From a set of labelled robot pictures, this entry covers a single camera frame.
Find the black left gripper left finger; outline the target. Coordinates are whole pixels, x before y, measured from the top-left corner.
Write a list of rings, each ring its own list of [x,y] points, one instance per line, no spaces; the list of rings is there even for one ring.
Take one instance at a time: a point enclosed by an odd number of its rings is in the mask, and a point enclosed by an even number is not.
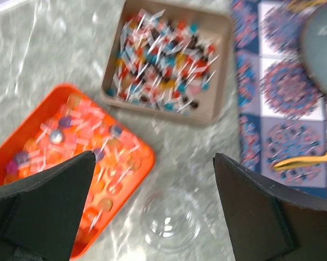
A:
[[[0,260],[24,250],[41,260],[69,260],[95,168],[86,151],[0,186]]]

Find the orange tin of lollipops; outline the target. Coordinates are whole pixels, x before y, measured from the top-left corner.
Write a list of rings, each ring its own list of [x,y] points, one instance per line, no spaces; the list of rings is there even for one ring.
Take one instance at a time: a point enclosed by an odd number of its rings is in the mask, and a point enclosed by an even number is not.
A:
[[[56,86],[0,146],[0,186],[86,151],[95,168],[69,260],[86,253],[147,176],[153,150],[70,84]],[[17,250],[13,260],[40,259]]]

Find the clear plastic jar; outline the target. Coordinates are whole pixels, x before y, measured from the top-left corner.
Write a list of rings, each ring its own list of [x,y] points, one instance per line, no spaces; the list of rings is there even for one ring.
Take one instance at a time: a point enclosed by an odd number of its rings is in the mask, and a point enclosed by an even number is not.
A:
[[[190,193],[178,188],[161,189],[149,195],[140,224],[145,242],[164,253],[184,251],[201,231],[197,202]]]

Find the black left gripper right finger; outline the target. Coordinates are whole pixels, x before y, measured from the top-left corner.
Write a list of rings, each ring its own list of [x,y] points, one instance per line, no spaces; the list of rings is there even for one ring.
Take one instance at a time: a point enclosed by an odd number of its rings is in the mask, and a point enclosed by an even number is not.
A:
[[[236,260],[327,260],[327,200],[213,158]]]

